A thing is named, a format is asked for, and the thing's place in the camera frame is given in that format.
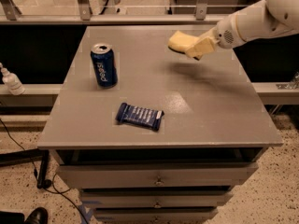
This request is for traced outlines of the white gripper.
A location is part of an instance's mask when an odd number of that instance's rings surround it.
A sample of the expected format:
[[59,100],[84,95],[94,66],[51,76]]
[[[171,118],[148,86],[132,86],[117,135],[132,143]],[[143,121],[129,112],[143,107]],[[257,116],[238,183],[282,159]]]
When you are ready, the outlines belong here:
[[237,13],[233,13],[219,21],[216,27],[209,29],[199,36],[199,40],[190,45],[185,54],[188,57],[200,60],[205,54],[214,52],[217,43],[223,49],[233,49],[245,44],[238,31]]

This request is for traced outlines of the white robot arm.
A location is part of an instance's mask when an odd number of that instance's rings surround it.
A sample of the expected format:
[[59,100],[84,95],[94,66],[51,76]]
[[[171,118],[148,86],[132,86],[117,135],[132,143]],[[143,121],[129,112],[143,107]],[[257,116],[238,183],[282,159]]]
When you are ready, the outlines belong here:
[[296,35],[298,30],[299,0],[261,0],[219,21],[184,52],[201,59],[216,47],[233,49],[255,39]]

